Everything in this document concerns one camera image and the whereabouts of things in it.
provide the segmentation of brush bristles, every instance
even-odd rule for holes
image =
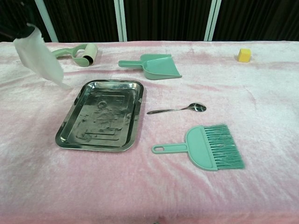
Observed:
[[[226,125],[204,127],[218,169],[243,169],[244,162]]]

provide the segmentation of tray rim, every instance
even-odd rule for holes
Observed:
[[[131,134],[131,139],[129,142],[127,142],[124,146],[122,147],[94,147],[94,146],[88,146],[87,148],[84,147],[83,145],[80,144],[71,144],[72,146],[77,146],[77,147],[67,147],[66,144],[64,142],[61,141],[61,133],[64,130],[65,124],[67,123],[67,121],[69,120],[69,118],[71,117],[74,109],[77,106],[77,102],[79,101],[79,99],[82,97],[83,92],[85,91],[86,87],[93,82],[110,82],[110,83],[135,83],[138,84],[140,86],[140,91],[138,94],[138,100],[135,106],[135,113],[134,113],[134,117],[132,119],[134,119],[133,121],[133,126],[132,126],[132,134]],[[65,119],[63,120],[61,126],[59,127],[59,130],[56,133],[55,136],[55,142],[56,144],[63,148],[63,149],[76,149],[76,150],[84,150],[84,151],[98,151],[98,152],[107,152],[107,153],[117,153],[117,152],[124,152],[126,150],[128,150],[133,143],[135,142],[135,138],[137,135],[137,129],[138,129],[138,124],[139,124],[139,119],[135,119],[136,116],[140,115],[140,111],[141,111],[141,106],[142,106],[142,97],[143,97],[143,92],[144,92],[144,86],[135,80],[118,80],[118,79],[95,79],[92,81],[87,82],[86,84],[84,84],[81,88],[81,90],[79,91],[77,97],[74,100],[74,103],[72,104],[71,108],[69,109],[68,113],[65,116]]]

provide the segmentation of spoon handle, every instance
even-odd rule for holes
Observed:
[[[170,112],[170,111],[181,111],[181,110],[184,110],[184,109],[185,108],[183,108],[183,109],[156,110],[156,111],[147,112],[147,114],[156,114],[156,113],[163,113],[163,112]]]

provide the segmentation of lint roller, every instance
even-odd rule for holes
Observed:
[[[82,50],[82,49],[85,50],[83,55],[81,57],[76,57],[76,53],[78,52],[78,50]],[[52,53],[56,58],[70,54],[72,59],[77,65],[81,67],[88,67],[94,63],[95,57],[97,56],[98,53],[98,46],[93,43],[81,44],[74,48],[63,48],[63,49],[55,50]]]

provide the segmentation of green brush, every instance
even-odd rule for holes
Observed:
[[[180,144],[155,145],[155,154],[188,153],[195,166],[207,171],[218,169],[243,169],[244,162],[225,124],[196,126]]]

